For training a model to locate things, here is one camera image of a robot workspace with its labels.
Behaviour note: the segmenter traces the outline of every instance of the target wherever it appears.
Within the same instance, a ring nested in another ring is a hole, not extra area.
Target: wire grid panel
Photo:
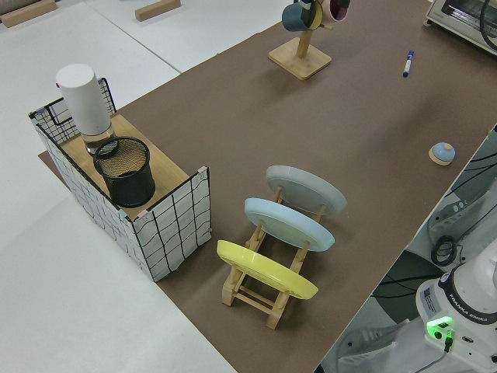
[[[106,103],[107,113],[114,114],[116,106],[105,78],[99,79],[100,91]],[[30,114],[58,145],[79,134],[64,99],[58,99]]]
[[[155,281],[178,268],[210,239],[209,170],[199,170],[134,227]]]
[[[115,113],[106,80],[100,79],[99,84],[109,113]],[[178,268],[198,246],[210,239],[207,167],[164,196],[150,211],[131,221],[61,148],[62,142],[78,135],[64,100],[36,110],[30,118],[76,200],[151,280],[159,281]]]
[[[134,234],[132,223],[126,219],[126,215],[120,214],[119,210],[107,200],[102,192],[89,183],[68,161],[62,151],[46,137],[46,134],[39,127],[36,128],[48,154],[77,202],[85,209],[93,221],[110,235],[152,280],[147,261]]]

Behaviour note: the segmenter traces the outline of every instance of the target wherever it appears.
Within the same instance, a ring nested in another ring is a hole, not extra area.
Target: marker
[[[409,75],[409,71],[411,70],[411,62],[413,58],[414,58],[414,51],[409,51],[407,55],[407,61],[405,62],[404,72],[402,73],[402,76],[404,78],[407,78],[407,75]]]

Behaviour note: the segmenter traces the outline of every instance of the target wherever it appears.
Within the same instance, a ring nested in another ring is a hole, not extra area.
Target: plate
[[[271,200],[248,198],[245,214],[262,230],[292,246],[303,248],[310,243],[309,251],[326,251],[335,243],[335,237],[322,225],[308,216]]]
[[[234,243],[217,241],[217,254],[226,263],[250,277],[299,299],[311,299],[318,288],[290,268]]]
[[[322,205],[323,215],[336,215],[347,205],[342,192],[321,177],[290,166],[270,166],[266,170],[266,181],[273,192],[283,188],[281,198],[303,211],[317,214]]]

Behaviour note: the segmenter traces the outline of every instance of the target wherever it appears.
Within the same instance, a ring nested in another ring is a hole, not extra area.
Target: yellow plate
[[[217,254],[226,263],[279,291],[299,299],[311,299],[318,288],[290,268],[234,243],[217,241]]]

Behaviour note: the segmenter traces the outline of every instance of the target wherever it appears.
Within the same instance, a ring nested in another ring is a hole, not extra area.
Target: white canister
[[[58,71],[55,81],[87,151],[94,154],[101,144],[115,137],[95,72],[86,64],[70,64]]]

